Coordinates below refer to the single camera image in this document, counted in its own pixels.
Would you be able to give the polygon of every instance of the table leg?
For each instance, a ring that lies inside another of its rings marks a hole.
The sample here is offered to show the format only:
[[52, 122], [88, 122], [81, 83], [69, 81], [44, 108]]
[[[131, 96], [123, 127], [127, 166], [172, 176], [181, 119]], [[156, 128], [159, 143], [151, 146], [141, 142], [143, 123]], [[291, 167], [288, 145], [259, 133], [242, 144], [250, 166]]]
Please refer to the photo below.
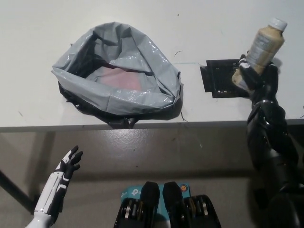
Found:
[[0, 171], [0, 186], [31, 214], [34, 213], [36, 203], [31, 200], [16, 184]]

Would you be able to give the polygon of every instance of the gray floor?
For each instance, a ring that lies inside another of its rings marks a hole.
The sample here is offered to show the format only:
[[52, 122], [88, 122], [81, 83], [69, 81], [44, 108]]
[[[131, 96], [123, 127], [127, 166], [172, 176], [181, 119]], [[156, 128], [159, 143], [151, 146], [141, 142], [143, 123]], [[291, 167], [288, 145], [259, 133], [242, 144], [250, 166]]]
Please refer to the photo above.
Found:
[[[0, 133], [0, 168], [29, 195], [42, 190], [62, 156], [78, 144], [81, 169], [54, 227], [110, 228], [120, 192], [145, 181], [186, 181], [207, 194], [224, 228], [257, 227], [259, 212], [245, 128]], [[0, 227], [25, 227], [31, 216], [0, 189]]]

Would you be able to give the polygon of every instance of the white logo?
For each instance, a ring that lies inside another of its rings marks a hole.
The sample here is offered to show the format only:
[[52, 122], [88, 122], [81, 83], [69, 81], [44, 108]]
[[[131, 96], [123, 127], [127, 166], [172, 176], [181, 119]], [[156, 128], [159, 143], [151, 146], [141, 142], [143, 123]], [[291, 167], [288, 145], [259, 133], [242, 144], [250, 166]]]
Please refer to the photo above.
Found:
[[121, 198], [124, 197], [124, 195], [126, 195], [127, 193], [128, 192], [123, 192]]
[[138, 193], [138, 190], [137, 190], [137, 189], [134, 189], [133, 192], [132, 192], [131, 194], [135, 196], [137, 193]]

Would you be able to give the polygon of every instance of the white robotic hand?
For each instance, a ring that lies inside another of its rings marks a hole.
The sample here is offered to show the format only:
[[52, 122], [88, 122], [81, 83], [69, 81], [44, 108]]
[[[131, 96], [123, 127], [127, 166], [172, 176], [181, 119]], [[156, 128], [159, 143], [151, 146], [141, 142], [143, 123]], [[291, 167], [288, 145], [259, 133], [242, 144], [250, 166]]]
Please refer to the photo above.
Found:
[[80, 168], [82, 151], [70, 150], [48, 178], [35, 208], [34, 218], [26, 228], [49, 228], [62, 211], [63, 198], [75, 170]]

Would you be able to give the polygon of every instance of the white bottle cap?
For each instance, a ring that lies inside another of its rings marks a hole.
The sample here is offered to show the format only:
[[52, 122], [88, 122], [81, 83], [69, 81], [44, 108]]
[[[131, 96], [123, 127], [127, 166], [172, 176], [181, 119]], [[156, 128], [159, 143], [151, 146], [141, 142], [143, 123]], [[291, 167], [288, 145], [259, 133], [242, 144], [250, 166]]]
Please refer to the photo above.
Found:
[[271, 27], [274, 27], [275, 29], [278, 29], [280, 31], [284, 31], [286, 26], [287, 26], [287, 23], [285, 21], [282, 21], [278, 18], [272, 18], [269, 25]]

